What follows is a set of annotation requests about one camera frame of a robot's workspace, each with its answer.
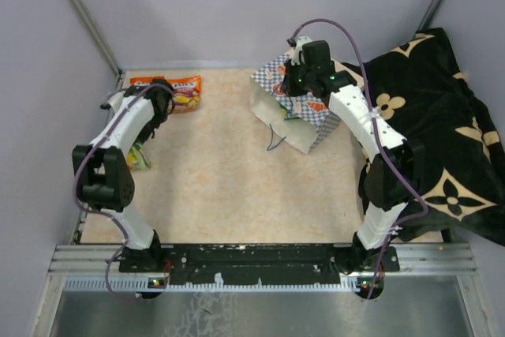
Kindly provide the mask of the orange candy bag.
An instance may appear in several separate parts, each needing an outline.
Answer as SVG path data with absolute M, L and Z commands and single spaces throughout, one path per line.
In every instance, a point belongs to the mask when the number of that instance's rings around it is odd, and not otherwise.
M 200 104 L 201 76 L 169 79 L 174 89 L 174 113 L 194 111 Z
M 132 77 L 129 79 L 129 83 L 133 86 L 147 86 L 151 84 L 153 81 L 164 81 L 166 80 L 163 76 L 154 76 L 154 77 Z

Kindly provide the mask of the blue checkered paper bag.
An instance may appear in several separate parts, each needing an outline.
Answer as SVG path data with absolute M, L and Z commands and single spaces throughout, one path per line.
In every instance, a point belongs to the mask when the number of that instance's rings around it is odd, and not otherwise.
M 250 104 L 252 112 L 274 133 L 308 154 L 339 126 L 340 119 L 310 93 L 294 97 L 281 91 L 284 63 L 293 54 L 290 49 L 251 75 Z

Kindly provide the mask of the green candy bag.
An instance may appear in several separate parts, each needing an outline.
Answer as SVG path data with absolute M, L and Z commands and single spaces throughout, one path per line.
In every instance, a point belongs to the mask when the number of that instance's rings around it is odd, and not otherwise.
M 125 160 L 131 171 L 148 170 L 152 167 L 152 162 L 145 154 L 143 145 L 139 143 L 133 144 Z

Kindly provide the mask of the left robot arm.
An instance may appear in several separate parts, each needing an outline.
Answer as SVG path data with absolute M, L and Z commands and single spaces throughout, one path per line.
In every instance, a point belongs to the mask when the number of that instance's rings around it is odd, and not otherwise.
M 108 218 L 121 231 L 123 243 L 114 259 L 124 272 L 155 271 L 164 252 L 157 232 L 137 210 L 135 182 L 127 155 L 135 144 L 154 137 L 174 110 L 174 89 L 156 77 L 150 84 L 131 84 L 102 103 L 114 115 L 97 137 L 72 151 L 73 195 L 83 212 Z

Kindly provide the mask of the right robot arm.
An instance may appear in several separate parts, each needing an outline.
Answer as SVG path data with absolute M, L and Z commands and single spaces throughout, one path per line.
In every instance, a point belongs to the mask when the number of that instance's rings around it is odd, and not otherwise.
M 371 107 L 364 88 L 347 70 L 336 70 L 326 41 L 291 38 L 294 52 L 285 63 L 281 89 L 290 96 L 313 95 L 350 129 L 365 150 L 370 169 L 362 189 L 365 217 L 346 255 L 337 260 L 344 273 L 371 270 L 380 250 L 398 229 L 398 220 L 421 184 L 424 149 L 409 142 Z

